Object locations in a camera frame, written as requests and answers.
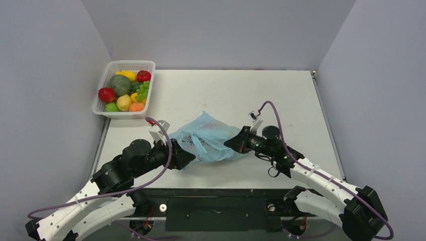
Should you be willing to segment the light blue printed plastic bag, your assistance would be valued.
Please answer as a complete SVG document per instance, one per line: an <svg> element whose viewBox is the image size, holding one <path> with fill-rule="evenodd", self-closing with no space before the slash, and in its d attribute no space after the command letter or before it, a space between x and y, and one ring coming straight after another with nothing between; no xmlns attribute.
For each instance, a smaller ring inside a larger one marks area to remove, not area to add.
<svg viewBox="0 0 426 241"><path fill-rule="evenodd" d="M225 141L235 137L240 130L215 119L204 111L193 121L169 134L169 137L176 139L183 150L195 155L196 161L212 163L243 157L243 154L224 145Z"/></svg>

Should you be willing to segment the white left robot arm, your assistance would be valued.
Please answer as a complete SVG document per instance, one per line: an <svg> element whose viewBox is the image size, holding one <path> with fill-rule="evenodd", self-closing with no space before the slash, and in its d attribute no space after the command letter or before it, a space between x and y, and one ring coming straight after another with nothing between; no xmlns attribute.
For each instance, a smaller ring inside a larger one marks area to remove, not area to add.
<svg viewBox="0 0 426 241"><path fill-rule="evenodd" d="M171 143L169 150L162 141L153 146L143 139L131 142L122 154L102 165L69 201L70 206L26 223L28 236L35 240L83 240L122 217L147 214L147 194L143 190L127 193L135 178L160 166L181 170L195 160L195 155L183 150L176 139Z"/></svg>

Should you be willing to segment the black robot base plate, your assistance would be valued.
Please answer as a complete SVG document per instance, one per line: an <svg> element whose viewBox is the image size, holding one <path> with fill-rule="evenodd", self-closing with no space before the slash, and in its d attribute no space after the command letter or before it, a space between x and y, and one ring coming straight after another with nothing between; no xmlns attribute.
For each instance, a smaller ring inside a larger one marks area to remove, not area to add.
<svg viewBox="0 0 426 241"><path fill-rule="evenodd" d="M122 219L142 234L166 232L280 232L286 223L302 223L305 213L285 200L289 189L144 189L148 201Z"/></svg>

